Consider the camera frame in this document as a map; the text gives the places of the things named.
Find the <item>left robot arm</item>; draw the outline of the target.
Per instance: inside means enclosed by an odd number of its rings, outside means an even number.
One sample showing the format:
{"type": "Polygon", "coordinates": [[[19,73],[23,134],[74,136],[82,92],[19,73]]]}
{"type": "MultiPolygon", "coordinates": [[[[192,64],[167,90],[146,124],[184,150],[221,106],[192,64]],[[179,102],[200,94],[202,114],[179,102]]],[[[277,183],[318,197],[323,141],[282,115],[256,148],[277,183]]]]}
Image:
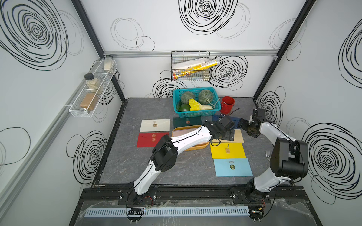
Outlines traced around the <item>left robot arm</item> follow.
{"type": "Polygon", "coordinates": [[[152,150],[152,155],[143,173],[130,184],[129,199],[136,203],[148,192],[158,175],[171,169],[179,154],[213,139],[222,139],[232,130],[235,122],[229,116],[217,121],[206,121],[203,125],[181,136],[163,136],[152,150]]]}

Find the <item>pink envelope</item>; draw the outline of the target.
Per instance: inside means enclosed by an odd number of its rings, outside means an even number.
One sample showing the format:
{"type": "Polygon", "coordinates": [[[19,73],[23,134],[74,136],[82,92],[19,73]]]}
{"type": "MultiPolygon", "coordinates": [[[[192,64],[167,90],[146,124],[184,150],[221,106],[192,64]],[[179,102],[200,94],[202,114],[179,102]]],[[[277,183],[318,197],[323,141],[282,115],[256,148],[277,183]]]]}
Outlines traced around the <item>pink envelope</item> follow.
{"type": "Polygon", "coordinates": [[[201,125],[179,127],[172,131],[172,137],[189,137],[196,135],[202,128],[201,125]]]}

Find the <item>beige envelope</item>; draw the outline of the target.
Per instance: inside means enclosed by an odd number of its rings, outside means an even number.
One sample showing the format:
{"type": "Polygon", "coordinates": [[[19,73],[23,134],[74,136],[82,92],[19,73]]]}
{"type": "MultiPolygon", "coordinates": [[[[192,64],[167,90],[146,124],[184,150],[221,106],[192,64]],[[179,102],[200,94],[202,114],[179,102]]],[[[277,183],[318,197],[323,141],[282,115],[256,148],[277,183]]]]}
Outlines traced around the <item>beige envelope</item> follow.
{"type": "Polygon", "coordinates": [[[241,130],[240,129],[235,129],[234,141],[223,141],[223,140],[220,140],[220,139],[213,139],[211,142],[216,143],[216,144],[218,144],[219,142],[221,142],[221,143],[243,143],[244,139],[243,139],[241,130]]]}

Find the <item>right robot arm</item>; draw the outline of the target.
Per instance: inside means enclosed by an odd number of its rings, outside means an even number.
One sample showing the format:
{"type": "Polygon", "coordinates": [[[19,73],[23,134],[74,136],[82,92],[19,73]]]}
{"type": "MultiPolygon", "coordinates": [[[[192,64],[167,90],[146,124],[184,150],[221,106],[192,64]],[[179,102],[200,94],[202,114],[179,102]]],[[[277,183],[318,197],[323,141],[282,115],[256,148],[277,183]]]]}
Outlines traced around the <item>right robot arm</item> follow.
{"type": "Polygon", "coordinates": [[[264,109],[254,109],[249,120],[239,120],[238,127],[254,138],[264,135],[273,144],[269,168],[248,182],[246,196],[261,199],[282,183],[306,176],[307,143],[287,135],[275,123],[269,121],[264,109]]]}

